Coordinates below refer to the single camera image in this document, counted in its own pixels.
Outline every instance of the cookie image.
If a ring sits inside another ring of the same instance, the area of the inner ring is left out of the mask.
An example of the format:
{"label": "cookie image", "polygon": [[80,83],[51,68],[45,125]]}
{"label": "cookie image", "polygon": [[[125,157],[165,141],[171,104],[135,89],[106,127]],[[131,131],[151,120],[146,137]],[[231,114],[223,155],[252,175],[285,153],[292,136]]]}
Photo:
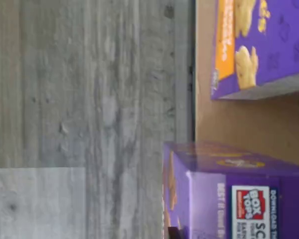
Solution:
{"label": "cookie image", "polygon": [[167,179],[168,188],[171,188],[173,183],[174,183],[174,158],[173,158],[173,152],[171,151],[169,154],[169,165],[168,165],[168,179]]}
{"label": "cookie image", "polygon": [[253,10],[256,0],[236,0],[235,1],[235,36],[240,33],[246,37],[252,23]]}
{"label": "cookie image", "polygon": [[178,229],[181,230],[182,227],[181,227],[181,224],[180,224],[180,220],[179,220],[179,217],[177,217],[177,225],[178,225]]}
{"label": "cookie image", "polygon": [[167,206],[165,205],[165,210],[164,210],[164,219],[165,219],[165,224],[167,227],[171,227],[170,225],[170,216],[167,210]]}
{"label": "cookie image", "polygon": [[258,56],[255,47],[251,55],[245,46],[241,46],[235,54],[236,74],[239,89],[244,90],[256,86],[256,73],[258,69]]}
{"label": "cookie image", "polygon": [[174,158],[173,152],[170,152],[169,155],[169,166],[168,166],[168,189],[169,189],[169,207],[173,211],[174,206],[177,203],[177,194],[176,194],[176,179],[174,175]]}
{"label": "cookie image", "polygon": [[174,178],[174,183],[169,189],[169,207],[173,211],[175,205],[177,204],[177,194],[176,194],[176,183]]}

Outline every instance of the red box tops label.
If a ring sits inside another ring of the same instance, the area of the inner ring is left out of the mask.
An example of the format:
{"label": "red box tops label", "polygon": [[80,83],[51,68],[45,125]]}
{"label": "red box tops label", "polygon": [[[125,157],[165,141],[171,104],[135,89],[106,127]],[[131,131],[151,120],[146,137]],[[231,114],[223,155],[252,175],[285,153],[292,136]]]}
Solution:
{"label": "red box tops label", "polygon": [[263,220],[266,199],[262,190],[237,190],[237,219]]}

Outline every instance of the gray wood floor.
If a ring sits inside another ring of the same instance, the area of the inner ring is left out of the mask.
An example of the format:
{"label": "gray wood floor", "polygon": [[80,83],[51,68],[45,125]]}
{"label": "gray wood floor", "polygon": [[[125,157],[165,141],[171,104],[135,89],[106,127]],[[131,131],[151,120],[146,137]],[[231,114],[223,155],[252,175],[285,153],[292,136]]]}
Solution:
{"label": "gray wood floor", "polygon": [[0,168],[86,167],[89,239],[160,237],[174,9],[175,0],[0,0]]}
{"label": "gray wood floor", "polygon": [[85,238],[85,169],[0,169],[0,238]]}

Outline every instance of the purple cereal box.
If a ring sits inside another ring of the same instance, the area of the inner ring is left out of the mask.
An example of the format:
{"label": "purple cereal box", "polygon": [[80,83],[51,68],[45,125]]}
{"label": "purple cereal box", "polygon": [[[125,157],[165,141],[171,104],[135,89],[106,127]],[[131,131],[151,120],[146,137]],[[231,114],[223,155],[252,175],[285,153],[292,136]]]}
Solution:
{"label": "purple cereal box", "polygon": [[213,142],[164,146],[164,238],[299,239],[299,166]]}
{"label": "purple cereal box", "polygon": [[299,91],[299,0],[218,0],[212,99]]}

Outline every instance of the cardboard surface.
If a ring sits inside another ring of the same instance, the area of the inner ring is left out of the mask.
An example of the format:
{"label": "cardboard surface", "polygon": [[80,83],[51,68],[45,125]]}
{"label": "cardboard surface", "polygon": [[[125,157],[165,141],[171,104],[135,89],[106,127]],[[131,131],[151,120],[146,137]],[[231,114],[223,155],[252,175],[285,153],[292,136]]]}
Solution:
{"label": "cardboard surface", "polygon": [[299,163],[299,94],[212,101],[216,2],[196,1],[196,141],[212,140]]}

